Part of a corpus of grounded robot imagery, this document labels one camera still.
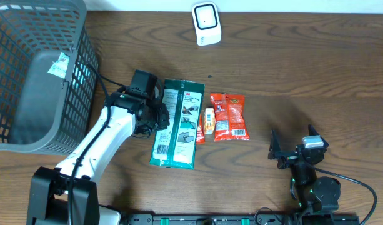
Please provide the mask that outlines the green 3M gloves package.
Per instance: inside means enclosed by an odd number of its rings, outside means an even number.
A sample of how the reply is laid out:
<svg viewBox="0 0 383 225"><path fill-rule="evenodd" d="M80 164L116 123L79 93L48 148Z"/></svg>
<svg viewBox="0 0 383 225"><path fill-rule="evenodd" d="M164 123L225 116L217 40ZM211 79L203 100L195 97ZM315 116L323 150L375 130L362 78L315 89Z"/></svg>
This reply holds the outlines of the green 3M gloves package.
<svg viewBox="0 0 383 225"><path fill-rule="evenodd" d="M158 131L150 165L194 169L197 125L205 84L179 79L164 81L163 103L169 112L169 125Z"/></svg>

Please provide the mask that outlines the large orange snack bag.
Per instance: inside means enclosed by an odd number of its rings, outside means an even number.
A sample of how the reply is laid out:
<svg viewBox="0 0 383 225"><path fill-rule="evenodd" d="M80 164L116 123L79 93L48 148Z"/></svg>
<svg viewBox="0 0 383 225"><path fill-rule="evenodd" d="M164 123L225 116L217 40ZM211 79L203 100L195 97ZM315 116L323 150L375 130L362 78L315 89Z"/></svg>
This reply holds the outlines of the large orange snack bag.
<svg viewBox="0 0 383 225"><path fill-rule="evenodd" d="M245 97L241 94L212 92L210 100L216 119L214 140L249 140L243 117Z"/></svg>

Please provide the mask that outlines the thin orange sachet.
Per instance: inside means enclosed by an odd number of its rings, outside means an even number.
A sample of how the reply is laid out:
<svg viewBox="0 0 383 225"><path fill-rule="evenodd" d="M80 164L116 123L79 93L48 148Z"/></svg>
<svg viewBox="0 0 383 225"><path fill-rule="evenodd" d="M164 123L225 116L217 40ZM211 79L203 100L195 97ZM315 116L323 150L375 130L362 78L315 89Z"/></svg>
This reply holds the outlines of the thin orange sachet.
<svg viewBox="0 0 383 225"><path fill-rule="evenodd" d="M199 119L198 119L196 143L198 144L205 143L204 130L203 130L203 124L202 124L202 114L199 115Z"/></svg>

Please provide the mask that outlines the small orange tissue box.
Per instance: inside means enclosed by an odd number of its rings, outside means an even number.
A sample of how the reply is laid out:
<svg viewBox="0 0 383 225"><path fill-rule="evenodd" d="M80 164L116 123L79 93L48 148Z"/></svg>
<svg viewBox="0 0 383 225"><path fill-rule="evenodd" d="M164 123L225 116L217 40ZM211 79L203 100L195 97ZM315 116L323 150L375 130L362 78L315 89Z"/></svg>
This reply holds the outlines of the small orange tissue box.
<svg viewBox="0 0 383 225"><path fill-rule="evenodd" d="M204 111L204 134L213 134L216 126L215 112L212 107Z"/></svg>

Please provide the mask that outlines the light green wipes pack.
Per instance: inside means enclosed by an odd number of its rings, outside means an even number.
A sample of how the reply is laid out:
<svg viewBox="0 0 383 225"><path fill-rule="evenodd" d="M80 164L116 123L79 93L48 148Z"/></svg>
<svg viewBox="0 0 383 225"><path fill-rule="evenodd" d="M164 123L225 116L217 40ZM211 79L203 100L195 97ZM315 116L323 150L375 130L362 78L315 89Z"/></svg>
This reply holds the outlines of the light green wipes pack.
<svg viewBox="0 0 383 225"><path fill-rule="evenodd" d="M52 66L49 68L48 73L64 79L66 76L69 60L70 57L61 52L58 60L52 62Z"/></svg>

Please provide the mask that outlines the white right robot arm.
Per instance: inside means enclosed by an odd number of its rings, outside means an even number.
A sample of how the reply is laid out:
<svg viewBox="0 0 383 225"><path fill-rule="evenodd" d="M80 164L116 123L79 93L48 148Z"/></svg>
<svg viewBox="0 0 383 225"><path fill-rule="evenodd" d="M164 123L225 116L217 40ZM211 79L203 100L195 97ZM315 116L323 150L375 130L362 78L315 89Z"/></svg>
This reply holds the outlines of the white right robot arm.
<svg viewBox="0 0 383 225"><path fill-rule="evenodd" d="M282 224L334 224L332 213L338 210L341 184L329 176L317 177L314 165L324 159L329 144L312 125L309 135L293 152L282 151L275 131L271 134L268 152L277 161L278 169L290 169L290 193L300 209L282 218Z"/></svg>

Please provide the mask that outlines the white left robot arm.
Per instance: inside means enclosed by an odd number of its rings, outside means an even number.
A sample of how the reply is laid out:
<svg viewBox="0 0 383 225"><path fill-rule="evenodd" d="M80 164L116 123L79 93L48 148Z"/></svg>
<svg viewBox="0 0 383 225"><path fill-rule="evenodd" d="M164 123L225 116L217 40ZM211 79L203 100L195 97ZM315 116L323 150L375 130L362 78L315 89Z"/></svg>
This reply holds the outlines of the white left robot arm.
<svg viewBox="0 0 383 225"><path fill-rule="evenodd" d="M27 224L122 224L120 211L99 204L97 184L128 137L168 125L161 97L114 92L78 147L54 169L39 167L34 173Z"/></svg>

